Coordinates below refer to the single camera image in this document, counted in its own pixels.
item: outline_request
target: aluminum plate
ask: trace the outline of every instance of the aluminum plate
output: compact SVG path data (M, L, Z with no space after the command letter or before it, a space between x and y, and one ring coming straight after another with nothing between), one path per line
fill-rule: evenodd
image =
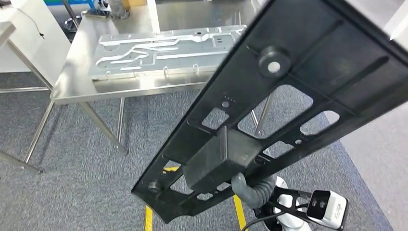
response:
M215 71L245 25L103 35L89 75L93 80Z

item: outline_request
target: cable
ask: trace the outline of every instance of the cable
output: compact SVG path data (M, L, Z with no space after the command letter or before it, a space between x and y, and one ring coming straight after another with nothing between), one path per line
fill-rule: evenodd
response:
M252 221L248 222L248 224L246 224L241 231L244 231L244 230L248 229L250 226L252 226L252 225L254 225L254 224L258 223L258 222L268 220L268 219L272 219L272 218L275 218L275 217L279 217L280 215L283 215L285 213L286 212L282 211L280 213L273 214L273 215L270 215L270 216L267 216L267 217L264 217L264 218L258 218L258 219L252 220Z
M28 14L26 14L26 13L25 13L23 10L21 10L20 8L13 7L13 6L11 6L11 5L9 5L9 7L18 10L19 12L21 12L22 14L24 14L27 18L29 18L29 19L34 23L34 25L36 26L36 29L37 29L37 31L38 31L38 34L42 37L42 39L45 39L45 38L44 38L44 34L39 31L38 25L37 25L37 23L34 21L34 19L33 19L32 17L30 17Z

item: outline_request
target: black plastic frame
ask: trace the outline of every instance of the black plastic frame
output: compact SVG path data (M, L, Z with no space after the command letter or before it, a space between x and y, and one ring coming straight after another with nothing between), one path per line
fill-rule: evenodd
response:
M269 75L268 62L282 61L283 71ZM169 160L186 165L218 130L201 124L213 108L229 115L221 127L238 123L278 86L288 84L313 98L313 105L266 139L294 149L274 159L262 152L244 174L251 185L307 157L316 150L408 100L408 55L374 24L343 0L271 0L267 2L218 70L197 96L132 193L165 222L195 216L233 196L231 188L211 189L197 199L173 191L182 175L163 171ZM316 135L300 126L331 110L339 120Z

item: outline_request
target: blue object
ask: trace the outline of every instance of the blue object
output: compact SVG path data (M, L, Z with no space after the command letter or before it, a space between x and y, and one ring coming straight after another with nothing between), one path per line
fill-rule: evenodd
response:
M44 2L45 2L45 4L47 6L57 6L57 5L62 5L63 4L61 1L50 1L50 0L47 1L47 0L45 0ZM68 0L68 3L70 5L73 5L73 4L86 4L87 3L91 9L95 8L93 6L93 0Z

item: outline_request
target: yellow floor tape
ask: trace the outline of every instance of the yellow floor tape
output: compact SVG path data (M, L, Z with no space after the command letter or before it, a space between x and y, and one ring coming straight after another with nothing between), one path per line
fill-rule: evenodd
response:
M178 167L167 167L166 171L177 171ZM234 195L235 211L237 212L238 224L240 225L240 230L246 225L245 215L243 213L241 200ZM145 231L153 231L153 211L146 206L146 221L144 224Z
M144 223L145 231L153 231L153 211L146 206L146 222Z
M234 195L232 198L234 199L235 211L237 211L238 224L240 225L240 230L242 230L246 225L242 203L241 203L241 200L237 197L237 195Z

